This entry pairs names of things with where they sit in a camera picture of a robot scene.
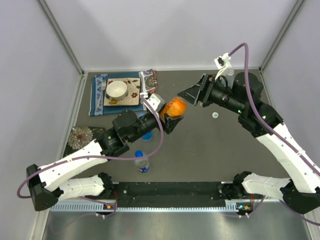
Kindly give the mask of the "white green bottle cap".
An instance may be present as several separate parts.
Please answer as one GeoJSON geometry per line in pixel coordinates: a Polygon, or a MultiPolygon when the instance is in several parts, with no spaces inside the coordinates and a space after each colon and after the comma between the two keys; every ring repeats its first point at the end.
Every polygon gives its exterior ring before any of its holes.
{"type": "Polygon", "coordinates": [[[219,114],[217,112],[212,113],[212,118],[217,119],[219,117],[219,114]]]}

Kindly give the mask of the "orange juice bottle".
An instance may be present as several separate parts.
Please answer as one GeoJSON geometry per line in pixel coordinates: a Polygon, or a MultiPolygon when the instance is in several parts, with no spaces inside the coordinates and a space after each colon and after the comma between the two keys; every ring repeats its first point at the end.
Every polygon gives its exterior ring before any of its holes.
{"type": "Polygon", "coordinates": [[[187,103],[176,96],[171,101],[169,101],[160,113],[161,118],[165,119],[165,114],[170,117],[182,116],[187,109],[187,103]]]}

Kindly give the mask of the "clear bottle green label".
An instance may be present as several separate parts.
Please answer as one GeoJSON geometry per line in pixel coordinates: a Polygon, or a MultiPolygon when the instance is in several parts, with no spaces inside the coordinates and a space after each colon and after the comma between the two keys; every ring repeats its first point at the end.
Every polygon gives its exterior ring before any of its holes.
{"type": "Polygon", "coordinates": [[[226,72],[225,77],[227,79],[228,85],[231,87],[235,79],[235,70],[233,68],[229,69],[228,72],[226,72]]]}

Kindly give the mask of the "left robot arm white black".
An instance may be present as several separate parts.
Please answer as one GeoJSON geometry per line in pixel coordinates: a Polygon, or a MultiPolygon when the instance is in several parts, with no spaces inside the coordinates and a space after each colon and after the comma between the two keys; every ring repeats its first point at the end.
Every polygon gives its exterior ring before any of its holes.
{"type": "Polygon", "coordinates": [[[111,177],[104,172],[87,178],[76,178],[83,171],[114,160],[129,150],[133,143],[153,129],[170,134],[183,119],[182,113],[162,112],[156,118],[152,112],[141,117],[131,110],[122,111],[112,127],[72,154],[54,163],[26,169],[27,187],[34,210],[44,211],[59,201],[87,197],[106,200],[113,196],[111,177]]]}

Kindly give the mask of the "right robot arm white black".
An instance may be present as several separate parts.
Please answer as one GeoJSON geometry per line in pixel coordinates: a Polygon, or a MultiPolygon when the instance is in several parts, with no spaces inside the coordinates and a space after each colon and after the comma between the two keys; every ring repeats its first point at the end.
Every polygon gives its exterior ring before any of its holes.
{"type": "Polygon", "coordinates": [[[307,163],[310,158],[289,133],[282,117],[261,100],[263,84],[248,73],[250,93],[257,112],[270,126],[267,129],[255,116],[246,91],[246,74],[235,76],[232,86],[224,85],[224,76],[203,74],[198,83],[178,93],[178,96],[196,106],[216,104],[238,114],[238,122],[259,143],[264,145],[288,173],[288,178],[257,175],[250,171],[236,174],[231,184],[221,187],[221,194],[231,200],[258,194],[283,201],[291,210],[306,214],[320,206],[320,177],[307,163]]]}

